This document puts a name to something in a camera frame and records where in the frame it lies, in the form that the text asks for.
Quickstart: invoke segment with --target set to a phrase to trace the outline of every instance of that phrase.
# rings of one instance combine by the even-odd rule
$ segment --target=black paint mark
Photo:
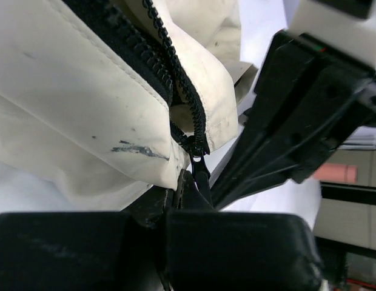
[[[140,153],[142,155],[149,156],[151,158],[160,158],[165,159],[166,161],[169,161],[169,158],[163,155],[160,155],[159,153],[153,152],[150,147],[141,147],[139,145],[131,144],[127,141],[119,141],[122,146],[120,147],[113,147],[111,149],[111,152],[113,153],[119,153],[119,152],[128,152],[128,153]]]
[[[26,56],[27,58],[30,58],[30,59],[36,59],[31,53],[23,52],[22,54],[23,54],[24,56]]]

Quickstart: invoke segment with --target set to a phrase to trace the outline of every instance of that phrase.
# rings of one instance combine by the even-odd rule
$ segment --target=white bag
[[[175,189],[186,150],[237,135],[234,83],[256,72],[235,62],[236,1],[112,2],[0,0],[0,161],[84,209]]]

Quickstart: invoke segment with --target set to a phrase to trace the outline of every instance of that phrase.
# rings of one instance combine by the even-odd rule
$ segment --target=zipper slider
[[[194,156],[192,151],[189,152],[190,162],[192,165],[192,176],[196,182],[200,194],[207,199],[208,203],[212,205],[212,197],[210,191],[210,172],[207,169],[204,155]]]

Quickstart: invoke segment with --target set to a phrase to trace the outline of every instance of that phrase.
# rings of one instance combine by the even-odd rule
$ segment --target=pink object
[[[357,166],[327,163],[314,173],[314,178],[335,183],[355,184],[357,182],[357,168]]]

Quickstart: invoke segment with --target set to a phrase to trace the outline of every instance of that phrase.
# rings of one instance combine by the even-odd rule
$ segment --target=black zipper
[[[142,0],[160,43],[135,27],[110,0],[63,0],[83,22],[93,30],[117,55],[145,79],[171,106],[181,88],[193,116],[194,135],[188,137],[172,121],[172,138],[189,153],[193,176],[209,171],[204,155],[209,153],[206,138],[206,115],[200,97],[181,66],[172,40],[164,27],[152,0]]]

